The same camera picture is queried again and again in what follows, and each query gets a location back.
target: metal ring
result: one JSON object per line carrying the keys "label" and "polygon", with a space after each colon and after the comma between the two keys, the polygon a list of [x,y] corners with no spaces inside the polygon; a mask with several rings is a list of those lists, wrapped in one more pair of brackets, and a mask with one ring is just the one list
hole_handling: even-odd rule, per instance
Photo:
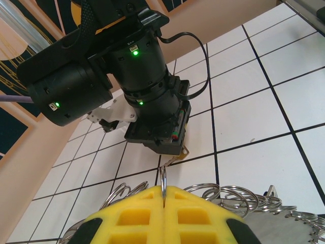
{"label": "metal ring", "polygon": [[238,187],[238,186],[225,186],[225,187],[221,187],[221,191],[224,190],[224,189],[226,189],[226,190],[232,190],[232,191],[241,191],[241,192],[246,193],[246,194],[249,195],[249,196],[252,196],[253,199],[256,201],[256,206],[250,208],[250,210],[251,210],[251,211],[255,211],[255,210],[258,208],[258,205],[259,205],[259,199],[258,199],[258,197],[257,197],[254,193],[252,193],[250,190],[248,190],[248,189],[246,189],[246,188],[243,188],[243,187]]}
{"label": "metal ring", "polygon": [[[244,212],[244,215],[241,216],[242,218],[245,218],[249,214],[249,212],[251,211],[250,208],[249,208],[249,203],[247,202],[247,200],[240,193],[238,193],[236,191],[233,191],[233,190],[229,190],[227,188],[225,188],[225,189],[221,188],[221,192],[231,193],[231,194],[237,196],[238,198],[240,198],[242,201],[244,201],[246,203],[246,206],[247,206],[246,211]],[[218,205],[225,208],[225,209],[227,209],[227,210],[229,210],[229,211],[231,211],[231,212],[234,212],[234,213],[243,213],[243,211],[234,211],[234,210],[232,210],[232,209],[236,208],[235,206],[230,206],[228,204],[223,204],[223,203],[220,203]]]}
{"label": "metal ring", "polygon": [[321,237],[320,235],[316,235],[315,233],[310,234],[311,236],[315,236],[318,240],[325,241],[324,237]]}
{"label": "metal ring", "polygon": [[188,192],[193,192],[204,188],[209,188],[202,194],[202,198],[204,198],[205,200],[212,201],[213,199],[216,199],[220,196],[220,186],[214,183],[201,183],[190,187],[186,187],[184,188],[184,190]]}
{"label": "metal ring", "polygon": [[160,183],[161,183],[161,193],[162,193],[162,203],[165,207],[166,195],[167,195],[167,177],[166,177],[166,167],[162,166],[159,168],[160,173]]}
{"label": "metal ring", "polygon": [[317,225],[325,225],[325,219],[322,217],[318,217],[318,219],[313,221],[313,223],[315,223]]}
{"label": "metal ring", "polygon": [[112,193],[108,196],[108,198],[105,200],[105,202],[101,205],[100,210],[102,210],[105,207],[108,207],[115,197],[118,195],[122,196],[124,191],[128,189],[128,193],[131,191],[131,187],[127,186],[125,183],[120,184],[117,188],[115,188]]}
{"label": "metal ring", "polygon": [[144,181],[139,185],[137,185],[135,188],[133,188],[133,190],[131,190],[125,197],[133,196],[141,191],[148,189],[148,187],[149,187],[149,183],[147,181]]}
{"label": "metal ring", "polygon": [[295,211],[297,210],[297,206],[280,206],[274,210],[270,210],[270,212],[277,213],[277,212],[284,212],[284,211]]}
{"label": "metal ring", "polygon": [[311,227],[313,227],[317,230],[325,231],[325,226],[323,226],[323,225],[314,224],[313,222],[304,222],[304,224],[310,225]]}
{"label": "metal ring", "polygon": [[78,221],[73,226],[71,226],[64,234],[64,236],[59,239],[58,244],[66,244],[68,241],[72,238],[72,236],[76,233],[76,231],[79,229],[79,227],[83,224],[85,220]]}
{"label": "metal ring", "polygon": [[293,217],[296,218],[298,220],[302,220],[302,221],[315,221],[318,219],[318,216],[314,213],[310,213],[310,212],[298,212],[298,211],[291,211],[289,214],[287,214],[286,216],[284,216],[285,218],[289,218],[289,217]]}

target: black grid line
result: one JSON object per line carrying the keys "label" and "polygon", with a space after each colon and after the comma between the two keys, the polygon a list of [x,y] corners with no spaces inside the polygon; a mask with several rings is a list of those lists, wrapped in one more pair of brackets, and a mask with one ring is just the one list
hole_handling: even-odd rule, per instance
{"label": "black grid line", "polygon": [[[101,142],[100,142],[98,148],[101,147],[101,144],[102,144],[103,140],[104,140],[104,136],[102,137],[102,140],[101,140]],[[87,174],[86,174],[86,176],[85,176],[85,178],[84,178],[84,180],[83,180],[81,186],[83,186],[83,184],[85,183],[85,181],[86,181],[86,179],[87,179],[88,173],[90,172],[90,169],[91,169],[91,167],[92,167],[92,164],[93,164],[93,162],[95,161],[95,158],[96,158],[96,156],[97,156],[97,153],[98,153],[98,150],[96,151],[95,156],[93,157],[93,159],[92,159],[92,161],[91,161],[91,164],[90,164],[90,166],[89,166],[89,169],[88,169],[88,171],[87,171]],[[70,217],[70,215],[71,215],[71,213],[72,213],[72,211],[73,211],[73,209],[74,209],[74,207],[75,207],[75,204],[76,204],[76,202],[77,202],[77,200],[78,200],[78,197],[79,197],[79,195],[80,195],[80,192],[81,192],[81,189],[79,190],[79,192],[78,192],[78,194],[77,194],[77,197],[76,197],[76,199],[75,199],[75,201],[74,201],[74,203],[73,203],[73,205],[72,205],[72,208],[70,209],[70,212],[69,212],[68,217],[67,217],[67,219],[66,219],[66,221],[65,221],[65,223],[64,223],[64,225],[63,225],[63,227],[62,227],[62,230],[61,230],[61,232],[60,232],[59,237],[62,235],[62,232],[63,232],[63,230],[64,230],[64,228],[65,228],[65,226],[66,226],[66,224],[67,224],[67,222],[68,222],[68,219],[69,219],[69,217]]]}
{"label": "black grid line", "polygon": [[268,84],[269,84],[269,86],[271,88],[271,91],[273,93],[273,96],[274,96],[274,98],[275,98],[275,100],[276,100],[276,102],[277,102],[277,104],[278,104],[278,106],[279,106],[279,108],[281,110],[281,113],[282,113],[282,115],[284,117],[284,120],[285,120],[287,126],[289,127],[290,133],[291,133],[291,135],[292,135],[292,137],[293,137],[293,139],[294,139],[294,141],[295,141],[295,143],[297,145],[297,148],[298,148],[298,150],[299,150],[299,152],[301,154],[301,157],[304,160],[304,163],[306,165],[306,168],[307,168],[307,170],[308,170],[308,172],[309,172],[309,174],[310,174],[310,176],[311,176],[311,178],[312,178],[312,180],[313,180],[313,182],[314,182],[314,184],[316,186],[316,189],[318,191],[318,194],[320,195],[320,197],[321,197],[321,199],[323,201],[323,204],[325,205],[325,194],[324,194],[324,191],[321,188],[321,185],[320,185],[320,183],[319,183],[319,181],[318,181],[318,179],[317,179],[317,177],[315,175],[315,172],[314,172],[313,168],[311,167],[311,165],[309,163],[309,160],[308,160],[308,158],[307,158],[307,156],[306,156],[306,154],[305,154],[305,152],[304,152],[304,150],[303,150],[303,148],[301,146],[301,143],[298,140],[298,137],[297,137],[297,135],[296,135],[296,133],[295,133],[293,127],[292,127],[292,124],[291,124],[291,122],[290,122],[287,114],[285,113],[285,110],[284,110],[284,108],[283,108],[283,106],[282,106],[282,104],[280,102],[280,99],[279,99],[278,95],[276,94],[274,87],[272,86],[272,82],[271,82],[271,80],[270,80],[270,78],[269,78],[269,76],[268,76],[268,74],[267,74],[267,72],[266,72],[266,70],[265,70],[265,68],[264,68],[264,66],[263,66],[263,64],[262,64],[259,56],[258,56],[258,54],[257,54],[257,51],[254,48],[254,45],[253,45],[251,39],[249,38],[249,36],[247,34],[247,31],[246,31],[244,25],[242,25],[242,27],[243,27],[243,30],[245,31],[245,34],[247,35],[247,39],[249,41],[249,44],[252,47],[252,50],[253,50],[256,58],[257,58],[257,61],[258,61],[259,65],[260,65],[260,67],[261,67],[261,69],[262,69],[262,71],[263,71],[263,73],[265,75],[265,78],[266,78],[266,80],[267,80],[267,82],[268,82]]}
{"label": "black grid line", "polygon": [[264,29],[264,30],[262,30],[262,31],[260,31],[260,32],[257,32],[256,34],[251,35],[250,37],[252,38],[252,37],[258,35],[259,33],[262,33],[262,32],[264,32],[264,31],[266,31],[266,30],[268,30],[268,29],[271,29],[272,27],[274,27],[274,26],[276,26],[276,25],[278,25],[278,24],[280,24],[280,23],[282,23],[282,22],[284,22],[284,21],[286,21],[286,20],[288,20],[288,19],[291,19],[292,17],[294,17],[294,16],[296,16],[296,15],[297,15],[297,14],[293,14],[293,16],[290,16],[290,17],[288,17],[288,18],[286,18],[286,19],[280,21],[279,23],[276,23],[276,24],[274,24],[274,25],[272,25],[272,26],[270,26],[270,27],[268,27],[268,28],[266,28],[266,29]]}
{"label": "black grid line", "polygon": [[[325,123],[320,123],[320,124],[317,124],[317,125],[314,125],[314,126],[309,126],[309,127],[306,127],[306,128],[295,130],[295,133],[308,131],[308,130],[312,130],[312,129],[315,129],[315,128],[318,128],[318,127],[323,127],[323,126],[325,126]],[[287,132],[287,133],[279,134],[279,135],[276,135],[276,136],[264,138],[264,139],[261,139],[261,140],[256,140],[256,141],[253,141],[253,142],[249,142],[249,143],[241,144],[241,145],[238,145],[238,146],[234,146],[234,147],[226,148],[226,149],[223,149],[223,150],[219,150],[217,152],[217,154],[225,153],[227,151],[233,151],[233,150],[236,150],[236,149],[239,149],[239,148],[242,148],[242,147],[247,147],[247,146],[259,144],[259,143],[262,143],[262,142],[270,141],[270,140],[281,138],[281,137],[288,136],[288,135],[291,135],[291,132]],[[214,155],[214,152],[209,153],[209,154],[205,154],[205,155],[201,155],[201,156],[198,156],[198,157],[195,157],[195,158],[190,158],[190,159],[185,159],[185,160],[182,160],[182,161],[178,161],[178,162],[175,162],[175,163],[171,164],[171,166],[172,165],[182,164],[182,163],[187,163],[189,161],[205,158],[205,157],[212,156],[212,155]],[[79,187],[79,188],[73,188],[71,190],[55,193],[53,195],[48,195],[48,196],[36,198],[36,199],[33,199],[33,201],[40,200],[40,199],[47,198],[47,197],[60,195],[60,194],[67,193],[67,192],[72,192],[72,191],[75,191],[75,190],[80,190],[80,189],[83,189],[83,188],[89,188],[89,187],[97,186],[97,185],[104,184],[104,183],[107,183],[107,182],[110,182],[110,181],[114,181],[116,179],[123,179],[123,178],[127,178],[127,177],[130,177],[130,176],[150,172],[150,171],[153,171],[153,170],[159,170],[160,163],[161,162],[159,162],[158,168],[152,168],[152,169],[148,169],[148,170],[145,170],[145,171],[140,171],[140,172],[137,172],[137,173],[134,173],[134,174],[128,174],[128,175],[125,175],[125,176],[121,176],[121,177],[117,177],[117,178],[113,178],[113,179],[109,179],[109,180],[105,180],[105,181],[100,181],[100,182],[97,182],[97,183],[94,183],[94,184],[91,184],[91,185],[86,185],[86,186],[82,186],[82,187]]]}
{"label": "black grid line", "polygon": [[320,124],[317,124],[317,125],[314,125],[314,126],[309,126],[309,127],[306,127],[306,128],[302,128],[302,129],[296,130],[295,132],[299,133],[299,132],[315,129],[315,128],[318,128],[318,127],[322,127],[322,126],[325,126],[325,123],[320,123]]}
{"label": "black grid line", "polygon": [[280,82],[280,83],[277,83],[277,84],[275,84],[275,85],[273,85],[273,86],[277,86],[277,85],[284,84],[284,83],[286,83],[286,82],[288,82],[288,81],[292,81],[292,80],[298,79],[298,78],[300,78],[300,77],[303,77],[303,76],[305,76],[305,75],[309,75],[309,74],[311,74],[311,73],[314,73],[314,72],[316,72],[316,71],[322,70],[322,69],[324,69],[324,68],[325,68],[325,66],[320,67],[320,68],[318,68],[318,69],[315,69],[315,70],[309,71],[309,72],[304,73],[304,74],[302,74],[302,75],[298,75],[298,76],[296,76],[296,77],[294,77],[294,78],[290,78],[290,79],[288,79],[288,80],[285,80],[285,81],[282,81],[282,82]]}
{"label": "black grid line", "polygon": [[177,59],[175,59],[174,69],[173,69],[173,75],[175,74],[175,70],[176,70],[176,62],[177,62]]}
{"label": "black grid line", "polygon": [[[215,55],[217,55],[217,54],[219,54],[219,53],[221,53],[221,52],[223,52],[223,51],[226,51],[226,50],[228,50],[228,49],[230,49],[230,48],[236,46],[237,44],[242,43],[242,42],[244,42],[244,41],[246,41],[246,40],[247,40],[247,39],[241,40],[241,41],[239,41],[239,42],[237,42],[237,43],[231,45],[230,47],[227,47],[227,48],[223,49],[222,51],[219,51],[219,52],[217,52],[217,53],[211,55],[210,57],[213,57],[213,56],[215,56]],[[197,63],[195,63],[195,64],[193,64],[193,65],[190,65],[190,66],[186,67],[185,69],[182,69],[181,71],[178,71],[177,73],[175,73],[175,75],[176,75],[176,74],[179,74],[180,72],[183,72],[184,70],[187,70],[187,69],[189,69],[189,68],[191,68],[191,67],[193,67],[193,66],[195,66],[195,65],[197,65],[197,64],[199,64],[199,63],[201,63],[201,62],[204,62],[204,61],[205,61],[205,59],[203,59],[203,60],[201,60],[201,61],[199,61],[199,62],[197,62]]]}
{"label": "black grid line", "polygon": [[218,151],[217,153],[218,154],[221,154],[221,153],[225,153],[227,151],[233,151],[233,150],[236,150],[236,149],[239,149],[239,148],[242,148],[242,147],[247,147],[247,146],[259,144],[261,142],[270,141],[270,140],[277,139],[277,138],[280,138],[280,137],[288,136],[290,134],[291,134],[290,132],[287,132],[287,133],[283,133],[283,134],[280,134],[280,135],[271,136],[271,137],[264,138],[264,139],[261,139],[261,140],[257,140],[257,141],[253,141],[253,142],[249,142],[249,143],[245,143],[245,144],[241,144],[241,145],[234,146],[234,147],[230,147],[230,148],[227,148],[227,149],[223,149],[223,150]]}
{"label": "black grid line", "polygon": [[[76,153],[75,153],[74,157],[77,155],[77,152],[79,151],[79,149],[80,149],[80,147],[81,147],[82,143],[84,142],[85,138],[86,138],[86,137],[84,137],[84,138],[82,139],[82,142],[80,143],[80,145],[79,145],[79,147],[78,147],[78,149],[77,149],[77,151],[76,151]],[[55,194],[55,193],[57,192],[57,190],[59,189],[59,187],[60,187],[60,185],[61,185],[61,183],[62,183],[62,181],[63,181],[63,179],[64,179],[65,175],[67,174],[67,171],[69,170],[69,168],[70,168],[71,164],[72,164],[72,161],[70,162],[70,165],[67,167],[67,170],[66,170],[66,172],[64,173],[64,175],[63,175],[63,177],[62,177],[62,179],[61,179],[61,181],[60,181],[59,185],[57,186],[57,188],[56,188],[56,190],[55,190],[54,194]],[[36,225],[36,227],[35,227],[35,230],[33,231],[32,235],[31,235],[31,236],[30,236],[30,238],[29,238],[29,241],[31,240],[31,238],[33,237],[33,235],[34,235],[35,231],[37,230],[37,228],[38,228],[38,226],[39,226],[40,222],[42,221],[42,219],[43,219],[43,216],[45,215],[45,213],[46,213],[46,211],[47,211],[48,207],[50,206],[50,204],[51,204],[51,202],[52,202],[53,198],[54,198],[54,195],[52,196],[52,198],[51,198],[51,200],[50,200],[49,204],[47,205],[47,207],[46,207],[46,209],[45,209],[44,213],[42,214],[42,217],[40,218],[39,222],[37,223],[37,225]]]}
{"label": "black grid line", "polygon": [[117,167],[116,174],[115,174],[115,177],[114,177],[114,180],[113,180],[113,184],[112,184],[112,188],[111,188],[110,194],[112,193],[112,191],[113,191],[113,189],[114,189],[114,184],[115,184],[115,181],[116,181],[116,179],[117,179],[118,170],[119,170],[120,167],[121,167],[121,163],[122,163],[122,160],[123,160],[123,156],[124,156],[124,153],[125,153],[126,147],[127,147],[127,143],[125,144],[125,147],[124,147],[124,150],[123,150],[123,153],[122,153],[122,156],[121,156],[120,163],[119,163],[119,165],[118,165],[118,167]]}
{"label": "black grid line", "polygon": [[[118,143],[115,143],[115,144],[110,145],[110,146],[107,146],[107,147],[103,147],[103,148],[101,148],[101,149],[98,149],[97,151],[102,151],[102,150],[108,149],[108,148],[110,148],[110,147],[116,146],[116,145],[121,144],[121,143],[123,143],[123,142],[126,142],[126,140],[121,141],[121,142],[118,142]],[[90,154],[93,154],[93,153],[95,153],[95,152],[97,152],[97,151],[90,152],[90,153],[88,153],[88,154],[85,154],[85,155],[83,155],[83,156],[77,157],[77,158],[72,159],[72,160],[77,160],[77,159],[80,159],[80,158],[83,158],[83,157],[89,156]],[[72,160],[67,161],[67,162],[65,162],[65,163],[62,163],[62,164],[55,165],[55,166],[53,166],[52,168],[55,168],[55,167],[57,167],[57,166],[61,166],[61,165],[63,165],[63,164],[69,163],[69,162],[71,162]]]}
{"label": "black grid line", "polygon": [[202,60],[196,62],[195,64],[190,65],[190,66],[186,67],[185,69],[182,69],[182,70],[178,71],[177,73],[175,73],[175,71],[176,71],[176,62],[175,62],[174,75],[176,75],[176,74],[178,74],[178,73],[180,73],[180,72],[182,72],[182,71],[184,71],[184,70],[187,70],[188,68],[191,68],[191,67],[193,67],[194,65],[197,65],[198,63],[201,63],[201,62],[203,62],[203,61],[205,61],[204,58],[203,58]]}
{"label": "black grid line", "polygon": [[270,51],[270,52],[267,52],[267,53],[265,53],[265,54],[263,54],[263,55],[261,55],[261,56],[259,56],[260,58],[261,57],[264,57],[265,55],[268,55],[268,54],[270,54],[271,52],[275,52],[275,51],[277,51],[277,50],[279,50],[279,49],[282,49],[282,48],[284,48],[284,47],[286,47],[286,46],[289,46],[289,45],[291,45],[292,43],[295,43],[295,42],[297,42],[297,41],[300,41],[300,40],[302,40],[302,39],[305,39],[306,37],[309,37],[309,36],[311,36],[311,35],[313,35],[313,34],[316,34],[317,32],[313,32],[313,33],[310,33],[310,34],[308,34],[308,35],[306,35],[306,36],[304,36],[304,37],[301,37],[301,38],[299,38],[299,39],[296,39],[296,40],[294,40],[293,42],[290,42],[290,43],[288,43],[288,44],[285,44],[284,46],[282,46],[282,47],[278,47],[278,48],[276,48],[276,49],[274,49],[274,50],[272,50],[272,51]]}
{"label": "black grid line", "polygon": [[[252,62],[252,61],[254,61],[254,60],[256,60],[256,58],[254,58],[254,59],[252,59],[252,60],[250,60],[250,61],[247,61],[247,62],[245,62],[245,63],[243,63],[243,64],[241,64],[241,65],[238,65],[238,66],[236,66],[236,67],[234,67],[234,68],[231,68],[230,70],[227,70],[227,71],[224,71],[224,72],[222,72],[222,73],[220,73],[220,74],[217,74],[217,75],[215,75],[215,76],[212,76],[212,77],[211,77],[211,80],[214,79],[214,78],[216,78],[216,77],[218,77],[218,76],[220,76],[220,75],[223,75],[223,74],[225,74],[225,73],[228,73],[228,72],[230,72],[230,71],[232,71],[232,70],[234,70],[234,69],[236,69],[236,68],[239,68],[239,67],[241,67],[241,66],[243,66],[243,65],[246,65],[246,64],[248,64],[248,63],[250,63],[250,62]],[[206,82],[206,80],[205,80],[205,81],[201,81],[200,83],[195,84],[195,85],[193,85],[193,86],[190,86],[190,88],[193,88],[193,87],[195,87],[195,86],[197,86],[197,85],[200,85],[200,84],[202,84],[202,83],[204,83],[204,82]]]}
{"label": "black grid line", "polygon": [[[207,44],[207,54],[209,57],[209,49]],[[212,123],[212,137],[213,137],[213,152],[214,152],[214,168],[215,168],[215,180],[219,185],[219,167],[218,167],[218,157],[217,157],[217,139],[215,133],[215,124],[214,124],[214,110],[213,110],[213,99],[212,99],[212,87],[211,79],[209,80],[209,92],[210,92],[210,109],[211,109],[211,123]]]}
{"label": "black grid line", "polygon": [[157,185],[157,182],[158,182],[158,175],[159,175],[160,162],[161,162],[161,155],[159,155],[158,169],[157,169],[157,174],[156,174],[156,181],[155,181],[155,183],[154,183],[155,186]]}
{"label": "black grid line", "polygon": [[316,25],[314,25],[313,23],[311,23],[307,18],[305,18],[301,13],[299,13],[294,7],[292,7],[289,3],[287,3],[284,0],[280,0],[281,2],[283,2],[284,4],[287,5],[287,7],[289,7],[292,11],[294,11],[299,17],[301,17],[303,20],[305,20],[311,27],[313,27],[315,30],[317,30],[318,33],[320,33],[322,36],[325,37],[325,34],[317,28]]}

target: white tiled surface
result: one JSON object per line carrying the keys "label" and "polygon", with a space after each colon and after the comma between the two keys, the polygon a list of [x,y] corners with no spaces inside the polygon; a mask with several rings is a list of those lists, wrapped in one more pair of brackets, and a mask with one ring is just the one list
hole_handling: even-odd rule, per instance
{"label": "white tiled surface", "polygon": [[261,58],[272,84],[325,66],[325,38],[315,33]]}
{"label": "white tiled surface", "polygon": [[208,43],[209,57],[247,39],[241,26]]}
{"label": "white tiled surface", "polygon": [[175,73],[178,73],[192,65],[195,65],[202,60],[204,60],[204,53],[202,51],[202,48],[199,47],[177,59]]}
{"label": "white tiled surface", "polygon": [[218,166],[222,186],[242,186],[263,193],[275,185],[284,205],[325,212],[292,136],[223,152],[218,155]]}
{"label": "white tiled surface", "polygon": [[257,60],[217,76],[211,86],[213,107],[269,87]]}
{"label": "white tiled surface", "polygon": [[60,236],[79,190],[53,197],[31,240],[51,239]]}
{"label": "white tiled surface", "polygon": [[[313,34],[314,29],[284,4],[244,27],[258,55],[264,55],[261,62],[275,86],[269,87],[241,26],[209,42],[211,75],[215,76],[212,97],[208,88],[191,101],[185,136],[190,155],[167,169],[168,184],[184,188],[218,179],[222,186],[239,185],[257,194],[275,185],[284,205],[323,214],[314,174],[324,189],[325,69],[315,69],[325,66],[325,39]],[[167,64],[170,72],[174,64]],[[178,59],[176,73],[190,80],[190,94],[200,89],[207,77],[201,51]],[[294,132],[297,141],[285,116],[298,130]],[[79,137],[67,143],[35,196],[44,198],[30,204],[8,242],[58,239],[75,222],[97,211],[112,187],[125,182],[133,188],[145,180],[150,186],[159,184],[159,155],[141,144],[126,144],[125,129],[104,135],[102,129],[93,130],[97,125],[88,131],[88,125],[80,122],[73,136]],[[168,159],[162,156],[160,164]],[[309,164],[314,174],[308,171]]]}
{"label": "white tiled surface", "polygon": [[300,16],[286,20],[251,38],[259,56],[316,32]]}
{"label": "white tiled surface", "polygon": [[276,8],[273,8],[270,11],[247,22],[245,24],[245,28],[248,35],[251,37],[293,15],[295,15],[295,13],[290,8],[284,4],[281,4]]}
{"label": "white tiled surface", "polygon": [[295,130],[325,121],[325,70],[275,87]]}
{"label": "white tiled surface", "polygon": [[323,189],[325,189],[325,127],[319,127],[309,131],[297,133],[299,141],[308,157],[311,167],[319,180]]}
{"label": "white tiled surface", "polygon": [[70,163],[66,163],[52,168],[34,196],[34,199],[54,194],[69,165]]}
{"label": "white tiled surface", "polygon": [[269,89],[216,108],[214,116],[218,150],[289,132]]}

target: wire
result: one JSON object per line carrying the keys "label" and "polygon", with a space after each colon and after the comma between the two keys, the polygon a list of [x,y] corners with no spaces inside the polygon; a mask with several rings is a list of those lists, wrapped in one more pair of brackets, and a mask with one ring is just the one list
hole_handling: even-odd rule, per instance
{"label": "wire", "polygon": [[207,80],[204,83],[203,87],[200,90],[198,90],[197,92],[195,92],[195,93],[193,93],[191,95],[187,95],[187,96],[184,96],[184,95],[182,95],[182,94],[180,94],[178,92],[175,93],[176,96],[181,100],[191,100],[193,98],[196,98],[198,95],[202,94],[204,92],[204,90],[207,88],[209,82],[211,82],[209,57],[208,57],[207,52],[206,52],[206,50],[205,50],[205,48],[203,46],[203,43],[201,42],[201,40],[196,35],[194,35],[193,33],[190,33],[190,32],[181,32],[181,33],[178,33],[178,34],[176,34],[173,37],[170,37],[168,39],[165,39],[165,38],[162,38],[162,37],[159,37],[159,39],[161,40],[161,42],[168,44],[168,43],[171,43],[171,42],[173,42],[173,41],[175,41],[178,38],[183,37],[183,36],[191,36],[191,37],[195,38],[199,42],[199,44],[200,44],[200,46],[201,46],[201,48],[203,50],[203,53],[204,53],[205,61],[207,63],[208,77],[207,77]]}
{"label": "wire", "polygon": [[96,17],[88,1],[81,1],[81,24],[78,37],[73,44],[65,47],[71,49],[76,56],[84,55],[89,49],[97,30]]}

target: purple cable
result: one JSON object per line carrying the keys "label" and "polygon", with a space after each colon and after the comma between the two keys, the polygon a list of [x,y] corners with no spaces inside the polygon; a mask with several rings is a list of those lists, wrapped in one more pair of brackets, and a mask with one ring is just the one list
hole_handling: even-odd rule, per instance
{"label": "purple cable", "polygon": [[0,102],[34,103],[30,97],[0,95]]}

